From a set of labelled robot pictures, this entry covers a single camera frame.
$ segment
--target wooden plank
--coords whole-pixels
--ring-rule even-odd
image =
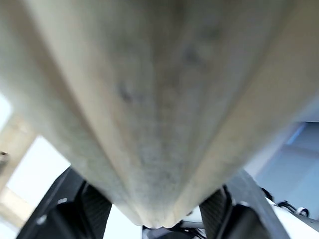
[[[216,185],[234,174],[278,131],[298,119],[299,112],[318,95],[318,10],[319,1],[296,2],[177,200],[175,214],[197,204],[193,198],[186,202],[187,195],[201,193],[202,199],[209,196]]]
[[[13,213],[6,205],[0,203],[0,217],[17,228],[22,228],[25,221]]]
[[[1,88],[137,224],[174,225],[319,87],[317,1],[22,3],[0,10]]]
[[[0,172],[0,193],[36,136],[33,128],[19,115],[11,116],[0,134],[0,151],[7,153],[9,157]]]
[[[23,227],[33,210],[34,207],[9,188],[5,187],[0,193],[0,216],[18,229]]]

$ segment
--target wood grain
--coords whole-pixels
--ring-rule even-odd
[[[173,226],[318,92],[314,0],[2,2],[0,86],[137,224]]]

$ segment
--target black bracket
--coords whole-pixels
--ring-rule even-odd
[[[102,239],[111,206],[68,168],[54,181],[17,239]]]

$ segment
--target dark stain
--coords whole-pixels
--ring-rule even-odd
[[[118,91],[121,96],[121,98],[126,102],[126,103],[132,103],[133,97],[131,94],[128,92],[125,84],[123,82],[120,82],[118,84]]]
[[[184,51],[184,58],[186,62],[190,64],[199,64],[201,62],[200,57],[193,47],[188,47]]]
[[[201,30],[200,37],[206,40],[217,40],[220,38],[221,32],[222,31],[219,26],[217,27],[207,26]]]

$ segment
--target white surface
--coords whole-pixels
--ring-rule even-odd
[[[36,138],[7,186],[36,207],[54,180],[70,163],[42,136]]]
[[[288,211],[275,206],[275,203],[269,199],[267,199],[267,201],[272,205],[276,216],[282,223],[291,239],[319,239],[319,233],[316,230],[300,221]]]
[[[17,229],[0,218],[0,239],[15,239]]]
[[[0,132],[2,131],[11,114],[12,107],[10,103],[2,94],[0,94]]]
[[[105,239],[130,238],[141,239],[142,227],[134,225],[120,210],[112,206],[104,233]]]

